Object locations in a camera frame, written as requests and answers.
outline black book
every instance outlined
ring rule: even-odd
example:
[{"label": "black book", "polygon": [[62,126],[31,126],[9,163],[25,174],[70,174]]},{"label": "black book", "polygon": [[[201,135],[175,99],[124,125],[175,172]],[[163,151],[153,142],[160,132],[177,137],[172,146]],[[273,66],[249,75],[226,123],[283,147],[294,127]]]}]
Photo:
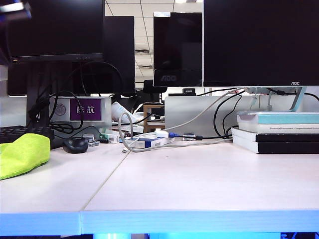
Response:
[{"label": "black book", "polygon": [[319,134],[254,133],[232,128],[233,142],[259,154],[318,154]]},{"label": "black book", "polygon": [[237,128],[231,133],[254,142],[319,142],[319,133],[254,133]]}]

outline office desk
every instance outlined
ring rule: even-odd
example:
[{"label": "office desk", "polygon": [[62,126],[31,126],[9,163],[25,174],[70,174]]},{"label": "office desk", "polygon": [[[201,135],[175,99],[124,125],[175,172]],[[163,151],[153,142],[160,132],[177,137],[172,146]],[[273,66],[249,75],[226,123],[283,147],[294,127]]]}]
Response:
[{"label": "office desk", "polygon": [[121,148],[58,149],[2,181],[1,235],[319,231],[318,155]]},{"label": "office desk", "polygon": [[81,211],[128,155],[119,144],[51,151],[43,166],[0,181],[0,235],[78,235]]},{"label": "office desk", "polygon": [[315,232],[319,156],[232,143],[130,153],[82,221],[84,233]]}]

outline green cloth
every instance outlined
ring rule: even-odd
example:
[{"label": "green cloth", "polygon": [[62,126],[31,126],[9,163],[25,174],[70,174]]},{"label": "green cloth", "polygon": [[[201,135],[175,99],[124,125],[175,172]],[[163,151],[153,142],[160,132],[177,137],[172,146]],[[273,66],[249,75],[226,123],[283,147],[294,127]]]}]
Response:
[{"label": "green cloth", "polygon": [[50,158],[50,139],[34,133],[0,144],[0,180],[29,172]]}]

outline ceiling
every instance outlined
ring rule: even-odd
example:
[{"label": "ceiling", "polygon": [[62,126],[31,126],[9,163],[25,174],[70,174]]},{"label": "ceiling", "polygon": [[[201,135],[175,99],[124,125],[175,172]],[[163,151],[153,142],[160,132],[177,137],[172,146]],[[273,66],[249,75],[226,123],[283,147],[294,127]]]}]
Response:
[{"label": "ceiling", "polygon": [[106,16],[134,16],[135,81],[153,78],[153,13],[203,12],[203,3],[187,0],[105,0]]}]

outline black mouse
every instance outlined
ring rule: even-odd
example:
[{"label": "black mouse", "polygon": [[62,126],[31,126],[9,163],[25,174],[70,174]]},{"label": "black mouse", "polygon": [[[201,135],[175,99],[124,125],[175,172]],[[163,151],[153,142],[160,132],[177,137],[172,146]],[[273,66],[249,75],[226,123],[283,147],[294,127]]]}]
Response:
[{"label": "black mouse", "polygon": [[63,141],[63,149],[68,153],[85,153],[88,146],[89,141],[82,137],[67,138]]}]

